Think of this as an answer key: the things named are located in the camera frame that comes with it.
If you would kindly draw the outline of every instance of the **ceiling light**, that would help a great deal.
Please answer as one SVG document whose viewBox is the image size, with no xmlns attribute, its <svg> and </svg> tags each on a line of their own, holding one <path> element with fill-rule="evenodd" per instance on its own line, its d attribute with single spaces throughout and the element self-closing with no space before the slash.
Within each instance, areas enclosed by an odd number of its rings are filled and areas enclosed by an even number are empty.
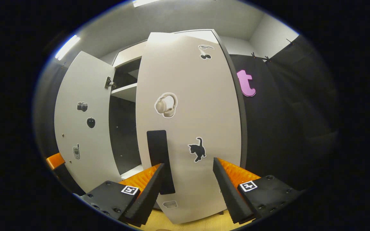
<svg viewBox="0 0 370 231">
<path fill-rule="evenodd" d="M 63 47 L 58 51 L 55 55 L 55 58 L 61 60 L 65 54 L 80 40 L 81 38 L 77 37 L 76 35 L 72 36 Z"/>
<path fill-rule="evenodd" d="M 142 5 L 157 2 L 157 1 L 160 1 L 160 0 L 135 0 L 135 1 L 132 1 L 132 3 L 134 4 L 134 7 L 136 8 L 138 6 L 142 6 Z"/>
</svg>

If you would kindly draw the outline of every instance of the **door hinge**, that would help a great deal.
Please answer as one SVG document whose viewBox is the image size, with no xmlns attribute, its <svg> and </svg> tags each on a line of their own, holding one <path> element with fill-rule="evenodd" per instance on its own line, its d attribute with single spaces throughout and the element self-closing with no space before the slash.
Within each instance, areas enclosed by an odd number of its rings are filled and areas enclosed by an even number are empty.
<svg viewBox="0 0 370 231">
<path fill-rule="evenodd" d="M 108 89 L 108 87 L 111 86 L 111 90 L 115 90 L 117 88 L 116 83 L 111 82 L 110 77 L 107 77 L 107 81 L 105 82 L 105 88 Z"/>
</svg>

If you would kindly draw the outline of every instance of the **ceiling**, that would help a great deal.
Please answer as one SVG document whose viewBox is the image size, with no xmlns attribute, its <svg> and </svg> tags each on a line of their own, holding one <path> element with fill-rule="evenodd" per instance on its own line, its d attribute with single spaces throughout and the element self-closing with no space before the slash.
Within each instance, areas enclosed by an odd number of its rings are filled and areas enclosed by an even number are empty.
<svg viewBox="0 0 370 231">
<path fill-rule="evenodd" d="M 62 61 L 69 65 L 79 51 L 100 58 L 150 32 L 215 29 L 220 36 L 249 40 L 262 17 L 261 10 L 237 0 L 160 0 L 138 8 L 126 1 L 79 30 L 81 40 Z"/>
</svg>

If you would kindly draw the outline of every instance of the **cat sticker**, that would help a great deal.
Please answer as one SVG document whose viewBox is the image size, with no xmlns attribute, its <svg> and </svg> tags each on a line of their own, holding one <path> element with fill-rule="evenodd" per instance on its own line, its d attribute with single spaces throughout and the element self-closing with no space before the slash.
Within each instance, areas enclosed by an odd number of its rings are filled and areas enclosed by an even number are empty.
<svg viewBox="0 0 370 231">
<path fill-rule="evenodd" d="M 205 154 L 205 148 L 202 146 L 202 138 L 197 137 L 197 140 L 199 140 L 199 144 L 188 144 L 189 153 L 195 154 L 197 156 L 197 158 L 194 160 L 194 163 L 198 163 L 202 160 L 202 158 L 205 158 L 207 156 Z"/>
</svg>

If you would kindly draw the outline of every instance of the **open cabinet door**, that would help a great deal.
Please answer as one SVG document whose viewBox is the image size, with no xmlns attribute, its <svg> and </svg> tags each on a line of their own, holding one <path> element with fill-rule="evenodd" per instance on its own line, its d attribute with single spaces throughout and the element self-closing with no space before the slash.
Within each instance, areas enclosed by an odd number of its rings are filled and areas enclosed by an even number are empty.
<svg viewBox="0 0 370 231">
<path fill-rule="evenodd" d="M 156 109 L 167 92 L 177 98 L 173 116 Z M 213 158 L 240 165 L 241 120 L 220 45 L 181 34 L 151 33 L 138 74 L 136 120 L 144 169 L 151 167 L 153 158 L 147 131 L 166 130 L 175 193 L 160 194 L 157 203 L 170 221 L 190 222 L 225 210 Z"/>
<path fill-rule="evenodd" d="M 114 73 L 114 67 L 81 51 L 69 66 L 56 99 L 58 149 L 86 193 L 106 180 L 121 181 L 109 137 L 111 87 L 105 88 L 107 77 L 113 79 Z"/>
</svg>

